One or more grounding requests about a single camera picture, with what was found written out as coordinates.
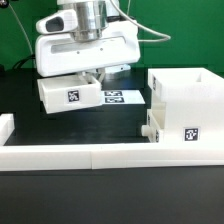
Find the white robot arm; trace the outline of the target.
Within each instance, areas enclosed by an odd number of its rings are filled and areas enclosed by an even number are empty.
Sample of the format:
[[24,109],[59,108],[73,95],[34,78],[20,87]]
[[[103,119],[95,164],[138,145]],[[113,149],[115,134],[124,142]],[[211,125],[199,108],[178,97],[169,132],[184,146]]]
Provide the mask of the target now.
[[53,77],[140,58],[137,28],[107,9],[105,0],[57,0],[60,9],[36,23],[38,73]]

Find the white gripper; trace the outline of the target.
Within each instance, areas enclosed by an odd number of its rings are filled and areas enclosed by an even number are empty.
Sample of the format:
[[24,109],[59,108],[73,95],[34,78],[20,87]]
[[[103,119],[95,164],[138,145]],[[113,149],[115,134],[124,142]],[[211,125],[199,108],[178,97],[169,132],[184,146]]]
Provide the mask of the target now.
[[[135,63],[140,58],[138,29],[131,23],[110,23],[95,41],[75,41],[71,33],[42,35],[36,43],[37,71],[42,77],[97,70],[97,80],[106,76],[105,67]],[[81,72],[83,84],[95,78]]]

